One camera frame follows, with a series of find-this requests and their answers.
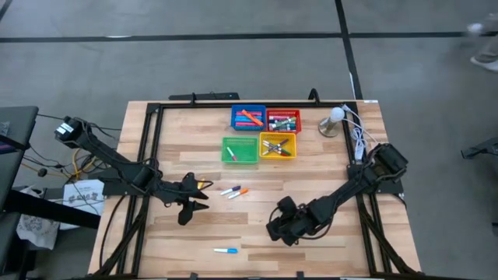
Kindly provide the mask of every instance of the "blue bin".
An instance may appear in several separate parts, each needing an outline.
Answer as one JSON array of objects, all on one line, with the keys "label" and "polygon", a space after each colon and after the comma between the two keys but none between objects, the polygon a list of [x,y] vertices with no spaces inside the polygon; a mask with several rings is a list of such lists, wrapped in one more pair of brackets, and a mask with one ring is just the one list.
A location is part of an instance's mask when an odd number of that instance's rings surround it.
[{"label": "blue bin", "polygon": [[[247,112],[261,112],[263,126],[236,126],[235,117],[237,111],[246,110]],[[233,105],[232,106],[232,128],[239,131],[262,131],[266,128],[266,107],[263,105]]]}]

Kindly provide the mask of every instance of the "shoe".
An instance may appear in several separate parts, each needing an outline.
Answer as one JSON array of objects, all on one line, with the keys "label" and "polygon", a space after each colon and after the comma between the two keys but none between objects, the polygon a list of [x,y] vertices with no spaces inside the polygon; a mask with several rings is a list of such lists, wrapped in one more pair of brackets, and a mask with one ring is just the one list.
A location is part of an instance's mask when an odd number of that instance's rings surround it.
[{"label": "shoe", "polygon": [[484,62],[479,62],[479,61],[477,61],[477,59],[475,59],[474,57],[472,57],[470,59],[470,62],[472,64],[474,64],[474,65],[481,66],[484,69],[487,69],[487,70],[490,70],[490,71],[493,71],[493,72],[498,72],[498,60],[490,62],[490,63],[484,63]]}]

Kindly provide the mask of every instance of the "gray floor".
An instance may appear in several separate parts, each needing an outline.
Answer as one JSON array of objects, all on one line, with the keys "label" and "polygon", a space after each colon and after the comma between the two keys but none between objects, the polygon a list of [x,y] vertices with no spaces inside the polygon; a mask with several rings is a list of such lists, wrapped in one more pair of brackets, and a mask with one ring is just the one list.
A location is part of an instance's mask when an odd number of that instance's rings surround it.
[{"label": "gray floor", "polygon": [[[344,8],[350,32],[462,31],[498,12],[492,0],[362,0]],[[334,2],[325,0],[14,0],[0,22],[0,37],[337,31]],[[352,40],[363,96],[381,102],[389,139],[410,160],[403,180],[409,218],[431,275],[498,278],[490,226],[498,212],[496,165],[459,154],[498,132],[498,75],[468,63],[484,41]],[[121,126],[129,100],[170,94],[302,99],[315,87],[322,98],[352,98],[340,39],[0,44],[0,61],[2,106],[37,105],[108,127]],[[71,151],[51,140],[57,124],[39,119],[32,144],[68,163]],[[63,181],[21,170],[16,183]],[[40,255],[38,273],[84,275],[94,238],[88,229],[64,233]]]}]

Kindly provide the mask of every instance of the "white lamp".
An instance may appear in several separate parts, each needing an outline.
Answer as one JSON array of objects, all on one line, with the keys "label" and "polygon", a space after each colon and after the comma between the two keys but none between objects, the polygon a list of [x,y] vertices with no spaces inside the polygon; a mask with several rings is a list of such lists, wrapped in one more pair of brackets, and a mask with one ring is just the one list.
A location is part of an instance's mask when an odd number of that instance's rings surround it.
[{"label": "white lamp", "polygon": [[345,117],[345,112],[340,107],[332,108],[330,117],[326,117],[318,124],[319,132],[325,137],[335,137],[341,131],[340,126],[337,125]]}]

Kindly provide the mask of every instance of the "lamp base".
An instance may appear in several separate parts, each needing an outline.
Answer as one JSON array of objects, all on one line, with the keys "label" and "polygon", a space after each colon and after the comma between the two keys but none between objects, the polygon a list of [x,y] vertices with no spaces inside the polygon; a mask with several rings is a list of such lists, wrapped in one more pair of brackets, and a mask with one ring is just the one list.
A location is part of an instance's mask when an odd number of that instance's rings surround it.
[{"label": "lamp base", "polygon": [[335,137],[340,132],[340,127],[336,124],[330,121],[330,117],[326,117],[318,123],[318,131],[325,137]]}]

